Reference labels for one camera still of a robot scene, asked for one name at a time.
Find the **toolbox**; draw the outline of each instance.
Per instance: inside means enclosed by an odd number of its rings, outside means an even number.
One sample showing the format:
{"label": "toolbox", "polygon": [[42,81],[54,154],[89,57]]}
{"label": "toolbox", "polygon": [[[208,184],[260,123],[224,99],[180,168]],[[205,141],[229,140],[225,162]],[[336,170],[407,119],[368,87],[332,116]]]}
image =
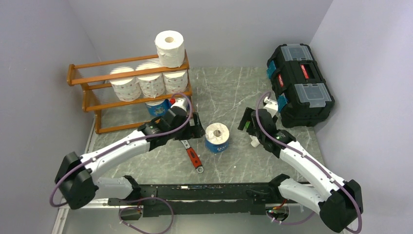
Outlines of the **toolbox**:
{"label": "toolbox", "polygon": [[267,67],[284,127],[315,126],[327,119],[335,101],[308,45],[278,46]]}

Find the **marble tabletop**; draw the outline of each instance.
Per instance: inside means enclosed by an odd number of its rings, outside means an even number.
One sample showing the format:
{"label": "marble tabletop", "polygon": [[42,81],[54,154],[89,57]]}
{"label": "marble tabletop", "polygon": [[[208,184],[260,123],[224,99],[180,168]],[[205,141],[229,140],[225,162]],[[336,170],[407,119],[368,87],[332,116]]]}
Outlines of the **marble tabletop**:
{"label": "marble tabletop", "polygon": [[[237,129],[245,108],[255,109],[259,96],[271,90],[265,68],[191,68],[189,77],[193,90],[193,108],[199,113],[204,129],[215,122],[225,124],[230,132],[229,148],[214,154],[205,147],[204,138],[189,140],[204,166],[205,171],[199,174],[183,144],[170,140],[163,147],[112,168],[104,177],[131,175],[140,184],[238,183],[269,182],[284,173],[297,181],[305,181],[293,167],[265,151],[262,146],[252,147],[248,134]],[[108,110],[103,114],[102,125],[138,116],[148,117],[144,105],[129,105],[124,108],[132,107],[135,108],[134,111]],[[283,129],[280,120],[277,121],[277,127]],[[132,131],[133,129],[97,135],[93,150],[101,149]],[[294,127],[288,131],[323,164],[313,128]]]}

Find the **wooden shelf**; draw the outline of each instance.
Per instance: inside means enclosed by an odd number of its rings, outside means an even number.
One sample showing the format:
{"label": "wooden shelf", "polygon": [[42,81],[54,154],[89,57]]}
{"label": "wooden shelf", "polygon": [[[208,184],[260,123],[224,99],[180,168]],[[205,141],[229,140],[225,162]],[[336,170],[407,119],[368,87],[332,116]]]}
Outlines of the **wooden shelf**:
{"label": "wooden shelf", "polygon": [[[136,68],[139,65],[144,65],[147,63],[158,63],[159,57],[158,55],[149,55],[149,56],[142,56],[142,57],[135,57],[135,58],[124,58],[112,61],[103,61],[103,62],[96,62],[96,63],[89,63],[83,65],[69,65],[68,74],[66,77],[66,81],[70,86],[80,85],[83,90],[83,101],[82,101],[82,109],[85,112],[93,111],[96,116],[95,121],[95,131],[97,134],[100,133],[107,133],[119,130],[125,130],[129,128],[137,128],[140,125],[146,123],[147,121],[138,122],[138,123],[131,123],[126,125],[120,126],[113,126],[108,128],[101,128],[102,125],[102,110],[109,109],[109,108],[116,108],[121,106],[127,105],[134,105],[140,104],[150,101],[157,101],[157,100],[165,100],[172,97],[171,94],[161,95],[156,98],[149,98],[144,97],[143,94],[134,101],[120,101],[111,84],[105,83],[105,81],[109,81],[112,79],[119,79],[119,78],[127,78],[127,77],[135,77],[135,76],[143,76],[149,75],[154,73],[164,73],[164,72],[174,72],[174,71],[184,71],[186,70],[187,73],[189,71],[189,61],[188,56],[185,51],[185,59],[184,63],[180,67],[176,68],[167,68],[167,67],[158,67],[153,69],[145,69],[133,72],[123,72],[117,74],[110,74],[110,71],[119,66],[129,66],[132,68]],[[192,87],[189,81],[189,73],[188,73],[188,86],[187,89],[183,92],[187,95],[190,99],[192,96]]]}

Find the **white toilet paper roll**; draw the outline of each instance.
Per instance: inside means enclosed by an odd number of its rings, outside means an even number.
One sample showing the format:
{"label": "white toilet paper roll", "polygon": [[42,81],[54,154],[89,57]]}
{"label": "white toilet paper roll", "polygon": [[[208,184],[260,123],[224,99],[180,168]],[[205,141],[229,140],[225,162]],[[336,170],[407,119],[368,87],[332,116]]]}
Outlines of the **white toilet paper roll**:
{"label": "white toilet paper roll", "polygon": [[183,92],[187,89],[188,74],[186,71],[164,73],[165,88],[170,93]]}
{"label": "white toilet paper roll", "polygon": [[[110,74],[117,74],[117,73],[123,73],[123,72],[133,72],[134,69],[131,67],[127,66],[120,66],[115,69],[113,69]],[[133,100],[137,99],[142,91],[141,88],[139,87],[138,81],[135,79],[135,77],[128,77],[128,78],[121,78],[121,79],[113,79],[109,81],[118,96],[120,100],[124,99],[131,99],[134,98]]]}
{"label": "white toilet paper roll", "polygon": [[184,37],[176,31],[160,32],[155,38],[159,61],[164,67],[180,67],[184,63]]}
{"label": "white toilet paper roll", "polygon": [[[146,63],[138,66],[137,71],[144,69],[157,68],[160,65],[156,63]],[[155,98],[161,96],[165,92],[165,85],[163,81],[162,73],[138,76],[139,85],[145,96]]]}
{"label": "white toilet paper roll", "polygon": [[205,129],[205,146],[213,153],[228,148],[229,130],[222,123],[213,123]]}

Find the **white wall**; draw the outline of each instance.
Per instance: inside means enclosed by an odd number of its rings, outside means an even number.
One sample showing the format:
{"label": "white wall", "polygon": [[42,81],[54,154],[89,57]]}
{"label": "white wall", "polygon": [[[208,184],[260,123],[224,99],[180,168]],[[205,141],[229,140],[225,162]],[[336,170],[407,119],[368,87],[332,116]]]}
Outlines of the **white wall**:
{"label": "white wall", "polygon": [[156,54],[185,39],[191,66],[266,66],[282,43],[309,43],[332,0],[69,0],[102,60]]}
{"label": "white wall", "polygon": [[84,151],[92,122],[67,68],[96,61],[67,1],[1,1],[0,233],[51,232],[53,179],[63,156]]}
{"label": "white wall", "polygon": [[412,39],[413,1],[334,0],[310,44],[336,99],[317,137],[361,184],[363,234],[413,229]]}

